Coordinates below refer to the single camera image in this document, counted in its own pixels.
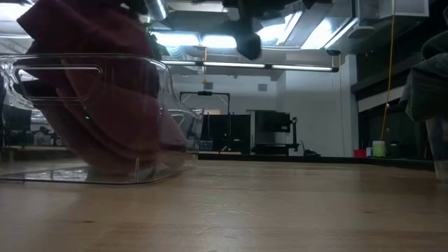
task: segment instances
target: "ceiling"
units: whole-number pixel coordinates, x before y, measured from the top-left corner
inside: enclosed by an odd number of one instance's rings
[[[388,0],[363,0],[362,4],[352,8],[352,0],[334,0],[333,3],[315,3],[310,9],[306,9],[299,1],[288,5],[280,12],[280,17],[271,20],[256,20],[253,23],[255,30],[267,31],[266,36],[271,36],[263,41],[262,57],[255,62],[265,62],[271,64],[304,64],[329,67],[335,59],[329,56],[322,49],[324,45],[341,30],[348,26],[355,16],[359,18],[359,24],[349,27],[329,49],[340,50],[347,53],[366,53],[373,48],[382,46],[390,41],[391,15],[382,10],[381,6]],[[199,41],[204,41],[204,36],[210,34],[225,34],[221,24],[226,20],[237,19],[237,11],[225,9],[218,1],[211,1],[199,5],[191,4],[190,0],[167,0],[170,7],[168,18],[161,22],[154,22],[153,28],[160,34],[194,34]],[[25,53],[32,40],[30,38],[19,38],[26,36],[25,31],[15,22],[24,10],[17,9],[2,11],[0,9],[0,53]],[[400,15],[395,25],[397,35],[418,25],[424,17]],[[348,34],[353,29],[360,26],[372,27],[372,33],[363,38],[348,38]],[[268,29],[266,27],[277,27],[278,29]],[[181,45],[177,54],[167,50],[164,58],[166,60],[203,60],[204,51],[196,47]],[[234,48],[208,48],[207,60],[218,62],[249,62],[241,57]],[[202,69],[197,67],[173,66],[173,74],[200,74]],[[207,74],[220,75],[254,75],[271,76],[276,80],[281,75],[281,71],[262,69],[236,69],[224,67],[208,67]]]

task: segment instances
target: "red fabric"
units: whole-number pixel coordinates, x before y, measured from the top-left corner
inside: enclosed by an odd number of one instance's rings
[[[17,21],[34,39],[29,54],[153,56],[139,21],[115,0],[39,0]],[[68,57],[47,63],[106,68],[105,59],[100,57]],[[107,74],[77,70],[32,72],[39,78],[33,90],[54,89],[58,97],[81,100],[81,106],[62,101],[35,107],[80,158],[100,169],[130,172],[136,158],[145,167],[160,158],[161,150],[183,151],[183,133],[157,101],[157,69],[144,59],[131,57],[108,59],[106,69]],[[168,134],[161,134],[160,129]]]

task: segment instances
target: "yellow cable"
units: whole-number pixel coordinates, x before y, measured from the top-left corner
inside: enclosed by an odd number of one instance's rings
[[[393,1],[393,13],[392,13],[392,32],[391,32],[391,56],[389,58],[389,80],[387,87],[387,96],[386,96],[386,105],[384,107],[384,117],[383,117],[383,127],[381,128],[381,138],[383,141],[384,138],[384,128],[386,127],[386,117],[387,117],[387,109],[389,104],[389,93],[391,92],[391,84],[392,84],[392,70],[393,70],[393,43],[394,43],[394,34],[395,34],[395,17],[396,17],[396,8],[397,8],[397,0]]]

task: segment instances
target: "clear plastic bin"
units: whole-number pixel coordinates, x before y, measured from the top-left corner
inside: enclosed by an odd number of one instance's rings
[[[202,110],[163,63],[131,55],[3,55],[0,179],[132,184],[195,167]]]
[[[437,179],[448,183],[448,119],[435,117],[426,121]]]

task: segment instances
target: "desk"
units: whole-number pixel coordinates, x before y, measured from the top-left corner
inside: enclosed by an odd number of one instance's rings
[[[0,251],[448,251],[448,185],[361,164],[199,161],[152,185],[0,182]]]

